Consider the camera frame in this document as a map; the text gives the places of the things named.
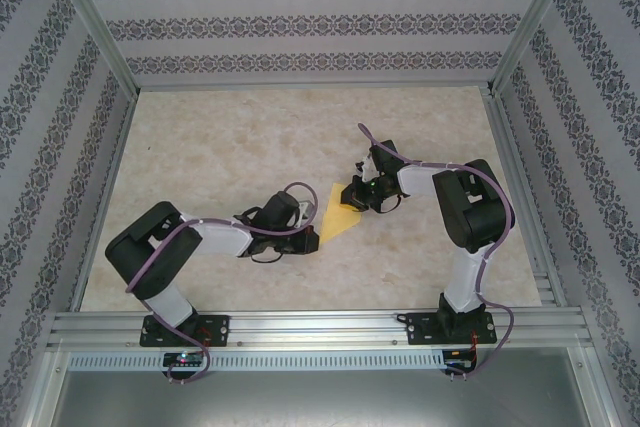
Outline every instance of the beige floor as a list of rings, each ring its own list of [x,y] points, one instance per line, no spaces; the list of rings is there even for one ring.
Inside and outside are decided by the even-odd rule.
[[[319,230],[332,184],[348,183],[369,147],[357,122],[412,158],[485,158],[505,185],[476,88],[143,93],[82,310],[142,310],[104,247],[160,200],[229,217],[301,180],[320,197]],[[304,191],[293,193],[301,199]],[[434,307],[449,281],[452,245],[437,201],[409,198],[389,215],[365,214],[313,255],[270,265],[192,257],[177,283],[200,310]],[[486,295],[540,305],[518,228],[495,256]]]

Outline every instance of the patterned wallpaper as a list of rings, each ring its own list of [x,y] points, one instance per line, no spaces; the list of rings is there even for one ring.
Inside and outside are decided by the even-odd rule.
[[[640,0],[553,0],[502,99],[623,425],[640,425]]]
[[[142,86],[489,80],[531,0],[94,0]]]
[[[70,0],[0,0],[0,426],[67,310],[128,102]]]

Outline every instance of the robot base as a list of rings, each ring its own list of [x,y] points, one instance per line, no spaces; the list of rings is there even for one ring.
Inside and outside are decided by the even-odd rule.
[[[407,326],[409,345],[470,344],[477,336],[478,344],[498,341],[493,317],[485,312],[485,305],[464,313],[455,312],[440,294],[438,311],[398,314],[398,322]]]
[[[228,315],[192,315],[179,326],[179,330],[206,347],[226,347],[229,337]],[[142,323],[141,347],[194,347],[182,337],[164,328],[153,315]]]

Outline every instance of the black mounting plate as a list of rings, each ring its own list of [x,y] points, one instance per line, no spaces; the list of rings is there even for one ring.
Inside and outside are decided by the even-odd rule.
[[[440,327],[436,312],[398,314],[396,319],[406,325],[409,345],[470,344],[473,332],[478,336],[478,344],[495,344],[498,341],[489,312],[483,312],[477,322],[467,323],[451,335],[446,335]]]
[[[228,315],[199,315],[193,335],[206,347],[226,347],[229,337]],[[147,315],[140,333],[141,347],[193,347],[193,344],[165,329],[153,315]]]

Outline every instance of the yellow cloth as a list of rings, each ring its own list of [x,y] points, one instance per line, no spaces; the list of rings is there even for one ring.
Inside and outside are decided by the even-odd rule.
[[[322,219],[320,244],[327,242],[360,222],[360,217],[362,217],[360,212],[354,212],[349,207],[340,205],[340,194],[345,187],[346,185],[342,184],[333,184],[331,187],[329,205]]]

